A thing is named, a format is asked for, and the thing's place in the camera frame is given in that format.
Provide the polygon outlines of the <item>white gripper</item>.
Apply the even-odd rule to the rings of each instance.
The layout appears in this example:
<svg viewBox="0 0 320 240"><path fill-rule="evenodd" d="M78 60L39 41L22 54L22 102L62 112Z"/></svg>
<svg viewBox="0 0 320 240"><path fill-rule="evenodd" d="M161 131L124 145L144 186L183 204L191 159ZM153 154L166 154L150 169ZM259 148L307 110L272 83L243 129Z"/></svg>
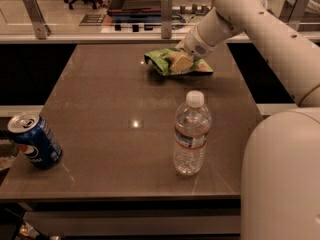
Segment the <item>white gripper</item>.
<svg viewBox="0 0 320 240"><path fill-rule="evenodd" d="M191 55L195 58L204 58L212 53L215 47L214 30L211 27L202 27L197 24L175 46L177 49L184 49L188 54L184 51L173 52L169 57L171 61L169 70L173 73L186 71L193 65Z"/></svg>

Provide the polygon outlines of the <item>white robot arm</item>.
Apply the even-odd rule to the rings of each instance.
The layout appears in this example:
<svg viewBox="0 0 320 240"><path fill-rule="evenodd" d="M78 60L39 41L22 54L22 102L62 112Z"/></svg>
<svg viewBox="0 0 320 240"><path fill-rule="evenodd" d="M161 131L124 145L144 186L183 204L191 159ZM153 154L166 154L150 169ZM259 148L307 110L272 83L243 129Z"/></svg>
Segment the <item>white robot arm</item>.
<svg viewBox="0 0 320 240"><path fill-rule="evenodd" d="M241 240L320 240L320 47L270 14L262 0L214 0L178 46L203 58L241 32L296 104L263 120L248 139Z"/></svg>

